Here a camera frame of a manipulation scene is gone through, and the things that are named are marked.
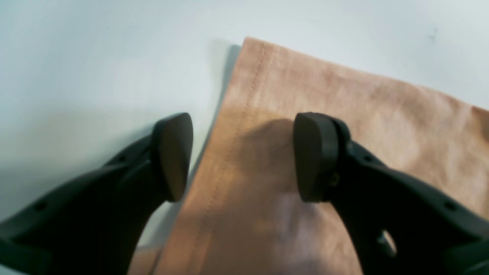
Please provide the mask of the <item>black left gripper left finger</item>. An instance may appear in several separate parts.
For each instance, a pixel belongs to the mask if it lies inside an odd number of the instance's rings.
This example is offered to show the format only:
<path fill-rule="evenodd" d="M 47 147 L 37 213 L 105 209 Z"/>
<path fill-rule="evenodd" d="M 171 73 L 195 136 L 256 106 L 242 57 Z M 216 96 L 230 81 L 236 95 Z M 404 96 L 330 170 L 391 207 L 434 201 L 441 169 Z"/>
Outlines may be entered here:
<path fill-rule="evenodd" d="M 188 113 L 102 167 L 42 196 L 1 223 L 1 265 L 28 275 L 125 275 L 149 218 L 184 195 L 193 146 Z"/>

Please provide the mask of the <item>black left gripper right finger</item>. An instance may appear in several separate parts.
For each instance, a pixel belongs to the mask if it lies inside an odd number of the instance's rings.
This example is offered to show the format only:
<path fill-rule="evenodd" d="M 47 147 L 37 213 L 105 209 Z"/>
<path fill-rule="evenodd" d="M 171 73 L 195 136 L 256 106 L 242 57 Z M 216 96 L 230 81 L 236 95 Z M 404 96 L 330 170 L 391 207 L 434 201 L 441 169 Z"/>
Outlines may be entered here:
<path fill-rule="evenodd" d="M 293 147 L 301 199 L 332 203 L 365 275 L 488 274 L 488 221 L 387 167 L 343 121 L 298 113 Z"/>

